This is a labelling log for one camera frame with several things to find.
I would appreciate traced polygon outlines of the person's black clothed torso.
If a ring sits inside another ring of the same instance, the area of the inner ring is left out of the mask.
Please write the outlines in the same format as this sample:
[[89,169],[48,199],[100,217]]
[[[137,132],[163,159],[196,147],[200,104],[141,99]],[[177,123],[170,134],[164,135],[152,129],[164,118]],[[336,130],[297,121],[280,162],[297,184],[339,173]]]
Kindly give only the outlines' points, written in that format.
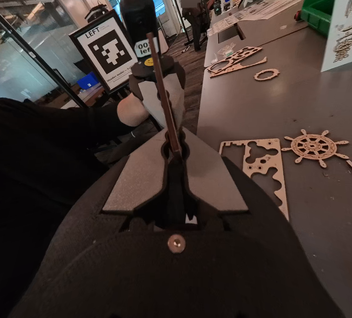
[[68,211],[108,170],[90,149],[111,138],[62,137],[1,130],[1,317],[33,280]]

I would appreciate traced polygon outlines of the wooden ship wheel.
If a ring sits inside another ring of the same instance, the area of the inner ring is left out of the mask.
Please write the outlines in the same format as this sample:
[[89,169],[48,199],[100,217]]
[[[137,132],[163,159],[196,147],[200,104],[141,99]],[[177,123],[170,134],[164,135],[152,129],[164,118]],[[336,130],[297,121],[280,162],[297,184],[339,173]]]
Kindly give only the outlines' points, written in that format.
[[301,129],[301,135],[291,138],[285,136],[284,139],[290,141],[290,147],[281,148],[282,152],[292,151],[297,158],[295,163],[299,164],[304,159],[317,161],[321,168],[327,168],[326,159],[338,157],[340,159],[350,158],[347,155],[338,153],[339,145],[347,145],[349,141],[333,141],[328,137],[329,131],[325,130],[320,134],[309,134],[305,129]]

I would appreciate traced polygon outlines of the blue bin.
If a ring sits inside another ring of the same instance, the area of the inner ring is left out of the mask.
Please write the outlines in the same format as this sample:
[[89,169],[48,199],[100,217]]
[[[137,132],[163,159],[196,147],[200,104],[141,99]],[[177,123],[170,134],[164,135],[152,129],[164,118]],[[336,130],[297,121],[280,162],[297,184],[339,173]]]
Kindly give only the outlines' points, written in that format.
[[88,90],[96,85],[99,85],[100,82],[99,82],[99,79],[94,74],[94,72],[91,71],[83,78],[79,79],[77,81],[77,84],[82,90]]

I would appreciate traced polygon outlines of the engraved wooden parts sheet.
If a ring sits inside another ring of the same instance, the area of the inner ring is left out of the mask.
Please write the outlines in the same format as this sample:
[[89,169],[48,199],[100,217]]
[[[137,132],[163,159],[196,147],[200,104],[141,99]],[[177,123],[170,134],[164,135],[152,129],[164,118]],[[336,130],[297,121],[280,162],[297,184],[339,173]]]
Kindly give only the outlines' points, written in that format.
[[151,56],[153,60],[153,67],[154,67],[154,72],[155,72],[155,77],[156,77],[156,84],[157,84],[157,91],[160,96],[161,100],[161,106],[164,111],[164,116],[165,116],[165,122],[168,130],[168,140],[170,144],[170,150],[177,160],[182,159],[182,148],[179,142],[179,137],[178,137],[178,132],[176,129],[175,121],[174,121],[174,116],[172,109],[170,107],[170,102],[165,90],[164,82],[163,82],[163,75],[161,71],[161,65],[160,65],[160,60],[159,56],[156,52],[154,41],[153,41],[153,33],[149,32],[146,34],[147,39],[149,41],[149,46],[151,50]]

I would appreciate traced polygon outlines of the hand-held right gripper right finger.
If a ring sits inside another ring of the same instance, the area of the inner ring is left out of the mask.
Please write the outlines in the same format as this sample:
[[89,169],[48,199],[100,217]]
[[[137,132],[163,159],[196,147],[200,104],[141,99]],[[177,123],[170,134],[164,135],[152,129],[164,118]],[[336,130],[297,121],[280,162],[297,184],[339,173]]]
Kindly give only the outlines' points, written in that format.
[[241,214],[248,207],[222,157],[204,141],[182,128],[184,207],[188,217],[201,206],[216,214]]

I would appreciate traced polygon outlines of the person's left forearm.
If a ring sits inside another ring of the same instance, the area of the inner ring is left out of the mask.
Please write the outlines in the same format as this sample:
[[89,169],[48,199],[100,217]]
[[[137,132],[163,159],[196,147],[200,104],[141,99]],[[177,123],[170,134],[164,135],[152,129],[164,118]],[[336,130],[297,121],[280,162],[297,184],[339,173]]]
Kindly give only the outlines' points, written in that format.
[[87,150],[130,133],[118,117],[118,103],[59,109],[1,98],[1,154],[41,155]]

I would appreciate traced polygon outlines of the white instruction paper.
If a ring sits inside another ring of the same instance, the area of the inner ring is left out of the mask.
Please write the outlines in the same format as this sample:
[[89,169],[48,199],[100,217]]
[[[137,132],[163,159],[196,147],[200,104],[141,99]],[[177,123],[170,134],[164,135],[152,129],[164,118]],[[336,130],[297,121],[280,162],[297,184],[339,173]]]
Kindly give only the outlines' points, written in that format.
[[235,13],[238,21],[267,20],[302,0],[261,0]]
[[211,29],[209,29],[208,31],[208,35],[212,36],[214,34],[217,34],[231,26],[233,26],[234,24],[236,24],[239,21],[238,18],[236,18],[235,16],[229,16],[226,17],[218,22],[216,22]]

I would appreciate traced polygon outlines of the wooden sheet frame with cutouts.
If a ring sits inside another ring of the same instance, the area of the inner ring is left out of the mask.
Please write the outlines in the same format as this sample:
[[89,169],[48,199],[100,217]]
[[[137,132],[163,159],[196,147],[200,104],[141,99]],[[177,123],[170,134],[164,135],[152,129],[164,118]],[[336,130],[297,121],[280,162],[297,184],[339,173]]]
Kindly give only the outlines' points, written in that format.
[[[264,148],[266,151],[264,156],[256,158],[255,161],[251,163],[247,161],[251,155],[250,143],[255,143],[257,147]],[[244,146],[242,170],[248,177],[251,178],[254,174],[266,175],[269,170],[276,170],[275,174],[272,176],[272,179],[279,182],[281,187],[280,189],[274,191],[274,195],[281,201],[281,204],[278,207],[285,218],[289,221],[289,209],[279,139],[268,138],[222,141],[219,146],[219,154],[222,155],[225,148],[230,148],[232,146]]]

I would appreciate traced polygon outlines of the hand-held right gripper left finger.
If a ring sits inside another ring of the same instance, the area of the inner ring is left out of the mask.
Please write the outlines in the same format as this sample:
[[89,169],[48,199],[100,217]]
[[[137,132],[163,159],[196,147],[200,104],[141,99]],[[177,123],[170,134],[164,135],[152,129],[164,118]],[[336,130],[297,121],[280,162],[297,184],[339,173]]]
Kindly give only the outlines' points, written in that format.
[[158,132],[132,152],[102,211],[132,215],[158,197],[166,188],[168,174],[167,130]]

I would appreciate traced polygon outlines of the wooden offcut sheet with holes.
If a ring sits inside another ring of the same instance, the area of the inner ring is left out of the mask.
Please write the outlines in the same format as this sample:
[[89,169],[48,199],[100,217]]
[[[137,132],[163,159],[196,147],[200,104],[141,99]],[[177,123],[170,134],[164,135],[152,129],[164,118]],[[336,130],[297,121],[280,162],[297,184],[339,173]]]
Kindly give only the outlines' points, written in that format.
[[210,73],[210,77],[217,77],[223,74],[231,73],[234,71],[242,70],[245,68],[249,68],[252,66],[260,65],[266,63],[267,57],[265,57],[262,61],[250,64],[250,65],[242,65],[242,62],[255,55],[256,53],[262,51],[262,47],[252,47],[246,46],[233,54],[227,56],[226,58],[214,63],[206,68],[206,70]]

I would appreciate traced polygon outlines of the folded instruction leaflet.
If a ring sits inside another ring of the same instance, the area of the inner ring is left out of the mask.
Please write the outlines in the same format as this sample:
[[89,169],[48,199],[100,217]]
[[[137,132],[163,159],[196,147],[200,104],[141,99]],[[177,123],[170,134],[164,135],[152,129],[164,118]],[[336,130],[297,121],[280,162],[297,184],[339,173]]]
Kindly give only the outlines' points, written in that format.
[[350,70],[352,62],[352,0],[335,0],[321,72]]

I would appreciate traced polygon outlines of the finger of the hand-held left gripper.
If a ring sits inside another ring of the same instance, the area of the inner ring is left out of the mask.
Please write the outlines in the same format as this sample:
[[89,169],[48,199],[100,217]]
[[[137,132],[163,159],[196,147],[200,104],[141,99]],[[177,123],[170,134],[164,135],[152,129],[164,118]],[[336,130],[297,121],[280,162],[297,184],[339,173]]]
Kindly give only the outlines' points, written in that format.
[[158,98],[156,83],[152,81],[143,81],[138,84],[142,94],[142,103],[149,114],[156,120],[161,128],[166,128],[166,120],[161,101]]
[[175,126],[180,128],[183,121],[184,90],[181,87],[177,74],[169,74],[163,79],[164,88],[169,99],[170,108],[173,112]]

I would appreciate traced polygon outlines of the framed marker sign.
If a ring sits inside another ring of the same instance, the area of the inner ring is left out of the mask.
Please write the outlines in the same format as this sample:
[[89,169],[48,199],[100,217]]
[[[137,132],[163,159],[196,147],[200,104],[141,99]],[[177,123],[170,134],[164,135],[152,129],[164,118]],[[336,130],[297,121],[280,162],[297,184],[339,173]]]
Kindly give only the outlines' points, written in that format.
[[137,56],[115,10],[111,10],[69,35],[107,93],[129,82]]

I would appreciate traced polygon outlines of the person's left hand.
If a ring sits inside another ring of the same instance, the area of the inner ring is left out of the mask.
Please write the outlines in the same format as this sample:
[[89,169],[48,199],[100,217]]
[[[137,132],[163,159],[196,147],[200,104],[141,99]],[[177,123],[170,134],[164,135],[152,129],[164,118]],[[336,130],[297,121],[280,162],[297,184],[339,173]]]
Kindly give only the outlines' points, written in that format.
[[133,93],[120,101],[117,106],[117,115],[121,123],[129,127],[139,126],[150,116],[142,102]]

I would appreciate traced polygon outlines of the clear plastic bag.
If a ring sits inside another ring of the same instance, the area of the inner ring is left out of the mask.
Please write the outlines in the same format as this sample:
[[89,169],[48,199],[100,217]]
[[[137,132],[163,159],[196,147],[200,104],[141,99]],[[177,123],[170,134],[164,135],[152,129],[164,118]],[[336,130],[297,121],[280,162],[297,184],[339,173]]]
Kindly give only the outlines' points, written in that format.
[[214,58],[211,60],[211,64],[215,64],[218,61],[225,59],[231,56],[234,53],[235,44],[231,43],[230,45],[226,45],[225,47],[221,48],[218,52],[214,52]]

